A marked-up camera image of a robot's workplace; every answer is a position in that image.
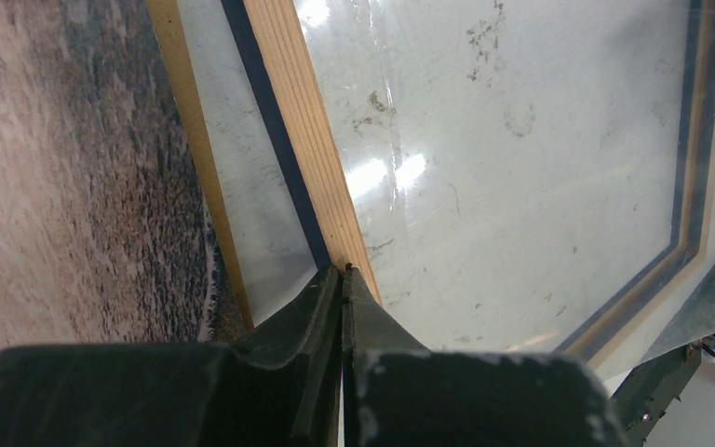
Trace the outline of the clear acrylic sheet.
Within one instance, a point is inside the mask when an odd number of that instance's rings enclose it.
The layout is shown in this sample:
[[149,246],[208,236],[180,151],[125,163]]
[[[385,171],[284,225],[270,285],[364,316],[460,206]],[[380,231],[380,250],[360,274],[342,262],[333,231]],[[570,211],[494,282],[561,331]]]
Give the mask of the clear acrylic sheet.
[[254,326],[327,258],[441,350],[604,378],[715,331],[715,1],[288,1],[264,32],[333,155],[283,151],[222,1],[177,7]]

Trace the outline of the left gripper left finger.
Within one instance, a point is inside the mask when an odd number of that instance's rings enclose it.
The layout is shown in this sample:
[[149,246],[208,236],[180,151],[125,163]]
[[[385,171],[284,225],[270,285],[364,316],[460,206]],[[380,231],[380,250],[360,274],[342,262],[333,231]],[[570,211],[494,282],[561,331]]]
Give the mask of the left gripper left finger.
[[0,446],[333,446],[342,276],[231,344],[0,352]]

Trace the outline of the beach landscape photo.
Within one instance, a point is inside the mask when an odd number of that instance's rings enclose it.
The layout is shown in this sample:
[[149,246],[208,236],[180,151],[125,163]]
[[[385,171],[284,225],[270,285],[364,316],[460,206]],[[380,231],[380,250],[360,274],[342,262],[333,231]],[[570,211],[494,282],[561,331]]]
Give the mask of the beach landscape photo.
[[0,351],[246,331],[145,1],[0,1]]

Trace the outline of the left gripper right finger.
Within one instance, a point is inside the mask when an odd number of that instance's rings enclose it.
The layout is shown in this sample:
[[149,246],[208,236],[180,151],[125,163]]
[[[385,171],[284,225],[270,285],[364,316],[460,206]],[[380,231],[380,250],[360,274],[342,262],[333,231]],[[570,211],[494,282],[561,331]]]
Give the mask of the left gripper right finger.
[[603,384],[559,354],[433,351],[374,299],[354,266],[343,282],[348,446],[623,446]]

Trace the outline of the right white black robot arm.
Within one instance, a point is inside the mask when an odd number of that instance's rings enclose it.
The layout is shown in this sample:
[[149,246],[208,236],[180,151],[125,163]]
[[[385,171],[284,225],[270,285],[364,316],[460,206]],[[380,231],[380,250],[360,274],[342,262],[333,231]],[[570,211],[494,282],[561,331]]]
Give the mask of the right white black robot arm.
[[715,446],[715,342],[631,370],[612,395],[630,446]]

